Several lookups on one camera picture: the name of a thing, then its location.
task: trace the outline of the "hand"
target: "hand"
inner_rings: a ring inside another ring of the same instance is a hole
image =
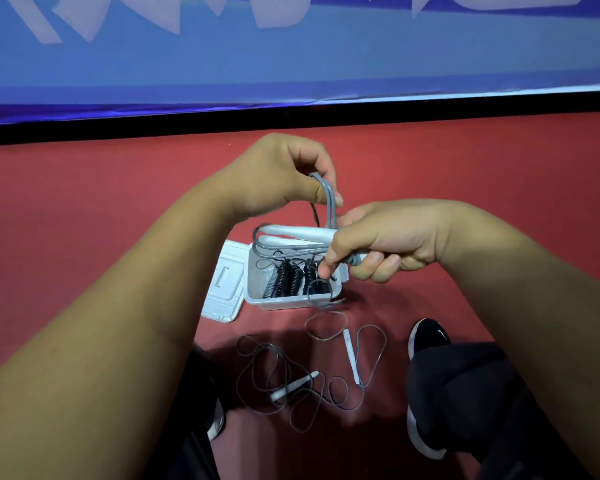
[[[371,250],[351,273],[360,280],[389,281],[398,271],[414,271],[437,261],[444,251],[451,217],[459,207],[446,200],[368,203],[339,218],[337,231],[319,274],[327,279],[354,250]]]
[[[324,146],[299,136],[272,133],[260,138],[238,159],[218,172],[233,195],[239,219],[256,217],[283,207],[293,200],[326,204],[322,186],[309,172],[317,171],[336,195],[336,171]]]

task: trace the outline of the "pants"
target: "pants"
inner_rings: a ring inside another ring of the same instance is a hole
[[[418,352],[407,393],[424,443],[471,453],[480,480],[591,478],[495,343]]]
[[[192,351],[162,434],[145,469],[145,480],[220,479],[207,437],[216,402],[207,364],[197,351]]]

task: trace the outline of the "red mat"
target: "red mat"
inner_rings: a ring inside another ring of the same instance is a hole
[[[345,209],[410,197],[468,201],[600,278],[600,113],[290,132],[326,145]],[[0,364],[170,203],[263,134],[0,147]],[[311,225],[312,215],[307,204],[294,203],[267,220]],[[237,226],[230,238],[250,242],[258,222]],[[387,285],[350,282],[346,288],[350,329],[375,323],[389,337],[364,407],[355,413],[323,408],[305,435],[293,432],[283,417],[232,411],[214,442],[225,480],[462,478],[463,469],[474,470],[455,457],[437,463],[421,458],[408,443],[404,422],[406,339],[414,322],[436,318],[454,340],[489,338],[453,282],[432,266]],[[352,383],[340,339],[306,338],[302,327],[309,313],[245,305],[232,324],[202,320],[196,341],[234,371],[243,365],[235,338],[259,333],[312,369]],[[325,327],[334,325],[332,318],[324,320]],[[377,354],[372,335],[363,338],[368,361]]]

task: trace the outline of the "person's left arm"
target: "person's left arm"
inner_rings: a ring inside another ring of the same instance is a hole
[[[335,187],[324,147],[265,136],[195,186],[0,368],[0,479],[140,475],[169,411],[232,226]]]

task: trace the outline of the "black border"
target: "black border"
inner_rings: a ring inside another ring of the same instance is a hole
[[[600,91],[360,102],[0,125],[0,145],[600,111]]]

